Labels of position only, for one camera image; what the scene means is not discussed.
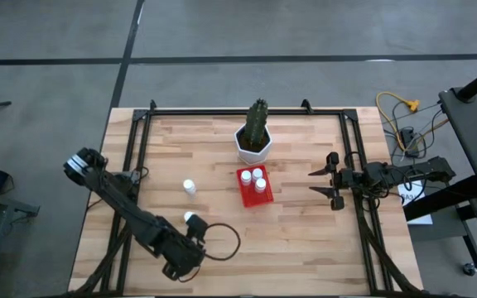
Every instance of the gray floor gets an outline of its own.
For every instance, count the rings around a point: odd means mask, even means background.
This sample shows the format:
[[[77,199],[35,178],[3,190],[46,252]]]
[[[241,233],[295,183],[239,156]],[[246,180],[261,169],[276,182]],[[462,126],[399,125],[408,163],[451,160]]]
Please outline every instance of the gray floor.
[[[0,0],[0,59],[121,57],[135,0]],[[189,55],[374,55],[477,53],[477,1],[157,1],[147,0],[134,57]],[[118,65],[0,66],[0,168],[14,175],[10,194],[40,204],[31,224],[16,225],[0,259],[0,297],[63,292],[68,284],[88,194],[61,165],[81,147],[99,148]],[[420,99],[477,75],[477,60],[236,65],[131,65],[121,107],[374,106],[388,90]],[[394,99],[383,99],[390,111]],[[404,107],[399,114],[406,113]],[[423,127],[437,107],[404,118]],[[471,175],[450,126],[428,156]],[[471,226],[477,237],[477,225]],[[425,288],[477,296],[477,275],[460,238],[414,238]]]

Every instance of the white hexagonal pot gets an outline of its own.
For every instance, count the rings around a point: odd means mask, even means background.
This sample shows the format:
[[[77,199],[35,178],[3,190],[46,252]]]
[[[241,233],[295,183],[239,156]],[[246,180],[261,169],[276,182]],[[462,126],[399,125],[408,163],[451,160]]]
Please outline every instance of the white hexagonal pot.
[[[240,147],[239,144],[239,134],[244,130],[244,127],[246,124],[241,126],[237,132],[235,132],[235,145],[237,146],[237,151],[238,151],[238,157],[243,160],[245,163],[248,165],[254,165],[261,163],[266,160],[266,156],[270,152],[270,147],[272,147],[272,136],[270,135],[270,131],[268,131],[268,127],[264,126],[264,132],[267,134],[268,138],[270,141],[266,146],[260,151],[260,152],[252,152],[248,150],[244,150]]]

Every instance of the cactus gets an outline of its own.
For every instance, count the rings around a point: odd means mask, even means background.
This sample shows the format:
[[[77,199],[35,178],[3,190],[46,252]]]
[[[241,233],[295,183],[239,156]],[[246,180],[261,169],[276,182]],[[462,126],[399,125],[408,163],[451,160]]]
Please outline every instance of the cactus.
[[[264,99],[257,99],[249,108],[246,117],[246,127],[244,128],[244,138],[250,149],[262,150],[264,138],[264,126],[268,117],[268,104]]]

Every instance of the wooden table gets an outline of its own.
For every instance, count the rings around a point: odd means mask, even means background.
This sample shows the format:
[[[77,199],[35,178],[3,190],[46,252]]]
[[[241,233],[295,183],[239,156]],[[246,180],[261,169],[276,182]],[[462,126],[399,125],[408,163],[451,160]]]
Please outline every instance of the wooden table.
[[[389,161],[378,110],[357,110],[368,161]],[[115,108],[110,115],[102,150],[109,158],[109,171],[122,168],[132,113],[132,108]],[[368,294],[351,193],[342,194],[343,210],[332,211],[325,196],[307,189],[327,185],[326,177],[307,174],[325,166],[329,152],[343,156],[339,119],[319,115],[268,118],[273,146],[264,165],[274,203],[253,209],[243,207],[235,176],[245,165],[237,157],[233,133],[244,120],[244,116],[152,117],[145,160],[150,175],[142,181],[139,207],[165,216],[182,232],[186,231],[186,211],[195,211],[209,224],[231,224],[240,233],[242,247],[227,262],[206,258],[193,281],[180,283],[161,274],[163,258],[155,259],[134,242],[125,295]],[[195,199],[182,188],[187,178],[196,183]],[[89,203],[97,199],[93,194]],[[379,216],[388,253],[411,283],[422,287],[399,199],[382,199]],[[104,202],[87,213],[70,290],[78,288],[104,256],[112,218],[113,210]],[[220,257],[236,245],[234,235],[225,228],[209,230],[206,241],[207,252]],[[373,259],[383,289],[378,259]]]

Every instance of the yellow cable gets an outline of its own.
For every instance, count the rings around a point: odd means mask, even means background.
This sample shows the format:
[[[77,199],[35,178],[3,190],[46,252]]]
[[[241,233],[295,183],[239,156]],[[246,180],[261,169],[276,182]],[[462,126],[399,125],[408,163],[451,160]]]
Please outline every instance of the yellow cable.
[[[382,110],[382,108],[380,107],[380,97],[382,95],[389,95],[389,96],[392,96],[396,99],[398,99],[399,101],[405,103],[410,111],[412,111],[412,113],[415,113],[417,111],[417,108],[419,107],[419,103],[421,103],[419,100],[406,100],[406,99],[403,99],[402,97],[394,94],[394,93],[391,93],[391,92],[381,92],[379,94],[377,94],[377,97],[375,98],[375,101],[377,103],[377,108],[378,108],[378,111],[382,114],[382,116],[384,116],[387,120],[388,120],[388,123],[389,125],[391,126],[391,128],[393,129],[393,132],[395,133],[395,137],[397,137],[397,144],[398,146],[401,148],[402,151],[406,151],[406,148],[404,147],[404,145],[402,144],[402,141],[401,141],[401,138],[400,138],[400,134],[399,132],[397,131],[397,128],[395,127],[395,125],[393,125],[392,123],[392,119],[390,119],[388,117],[388,115]]]

